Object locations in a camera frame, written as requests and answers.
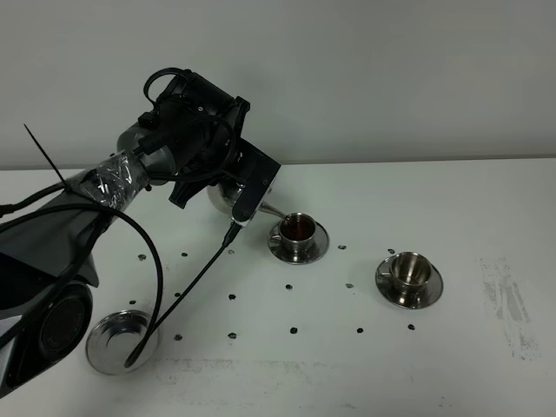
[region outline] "gray wall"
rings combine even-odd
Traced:
[[[19,0],[0,6],[0,167],[97,162],[191,68],[283,162],[556,153],[553,0]],[[161,89],[167,80],[158,83]]]

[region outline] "white table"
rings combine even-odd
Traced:
[[[276,260],[266,235],[277,219],[258,214],[165,323],[145,367],[98,374],[83,341],[1,399],[0,415],[554,416],[555,178],[550,159],[283,167],[268,202],[322,223],[331,237],[323,259]],[[2,202],[55,180],[2,172]],[[180,210],[170,190],[143,192],[127,211],[161,253],[164,308],[228,227],[205,193]],[[389,248],[438,268],[436,304],[407,311],[381,297],[374,271]],[[152,309],[154,264],[130,227],[117,221],[94,255],[91,326],[120,309]]]

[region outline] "stainless steel cup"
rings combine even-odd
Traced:
[[[299,253],[311,248],[315,231],[316,222],[311,216],[292,213],[281,220],[278,234],[271,236],[271,239],[280,242],[285,250]]]
[[[401,252],[394,256],[388,272],[381,276],[388,278],[398,291],[417,294],[427,286],[432,273],[433,267],[425,256]]]

